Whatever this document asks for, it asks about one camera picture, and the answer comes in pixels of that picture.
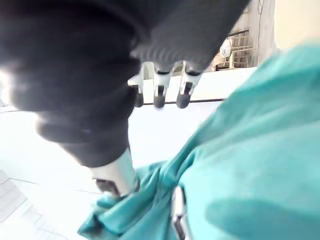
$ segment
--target white floor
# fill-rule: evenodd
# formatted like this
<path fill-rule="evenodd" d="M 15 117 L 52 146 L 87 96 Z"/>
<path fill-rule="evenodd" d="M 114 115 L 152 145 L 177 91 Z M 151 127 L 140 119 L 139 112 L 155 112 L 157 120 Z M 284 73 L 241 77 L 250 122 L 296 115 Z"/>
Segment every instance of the white floor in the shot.
<path fill-rule="evenodd" d="M 211 89 L 226 98 L 253 70 L 214 72 L 215 77 L 203 81 L 199 90 L 208 93 Z M 136 108 L 129 119 L 133 165 L 139 167 L 171 159 L 219 104 L 191 103 L 186 109 L 179 109 L 175 104 L 167 104 L 161 110 L 152 105 Z M 11 231 L 14 239 L 20 239 L 16 236 L 24 231 L 23 235 L 29 235 L 31 240 L 81 239 L 77 229 L 100 193 L 85 167 L 78 165 L 57 144 L 36 134 L 35 122 L 32 113 L 0 112 L 0 168 L 22 192 L 21 199 L 25 196 L 29 201 L 23 202 L 23 209 L 18 208 L 14 217 L 2 224 L 0 239 L 8 239 L 1 238 L 4 231 Z"/>

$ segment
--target teal towel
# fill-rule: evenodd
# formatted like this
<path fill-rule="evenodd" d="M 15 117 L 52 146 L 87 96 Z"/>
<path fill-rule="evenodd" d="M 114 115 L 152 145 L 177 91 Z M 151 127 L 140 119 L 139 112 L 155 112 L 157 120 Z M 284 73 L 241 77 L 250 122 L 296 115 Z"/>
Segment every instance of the teal towel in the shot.
<path fill-rule="evenodd" d="M 78 233 L 90 240 L 176 240 L 183 186 L 193 240 L 320 239 L 320 48 L 261 65 L 178 155 L 137 170 L 141 188 L 107 196 Z"/>

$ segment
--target robotic hand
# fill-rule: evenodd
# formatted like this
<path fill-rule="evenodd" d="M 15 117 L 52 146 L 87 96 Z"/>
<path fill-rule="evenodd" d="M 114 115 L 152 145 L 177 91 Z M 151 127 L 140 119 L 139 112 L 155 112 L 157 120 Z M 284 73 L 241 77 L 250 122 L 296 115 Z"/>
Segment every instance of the robotic hand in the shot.
<path fill-rule="evenodd" d="M 36 112 L 39 134 L 90 168 L 102 191 L 137 191 L 128 117 L 143 104 L 141 63 L 154 63 L 161 108 L 184 61 L 176 103 L 185 108 L 248 2 L 2 0 L 0 65 L 12 75 L 11 101 Z"/>

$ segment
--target black sleeve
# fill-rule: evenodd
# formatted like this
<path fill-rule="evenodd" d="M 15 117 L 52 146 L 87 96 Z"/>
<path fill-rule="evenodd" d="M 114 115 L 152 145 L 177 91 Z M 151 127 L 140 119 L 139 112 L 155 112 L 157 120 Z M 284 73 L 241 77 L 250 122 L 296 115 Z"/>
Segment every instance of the black sleeve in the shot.
<path fill-rule="evenodd" d="M 39 115 L 38 132 L 87 167 L 128 147 L 135 92 L 128 79 L 133 31 L 81 1 L 2 0 L 0 65 L 12 74 L 12 103 Z"/>

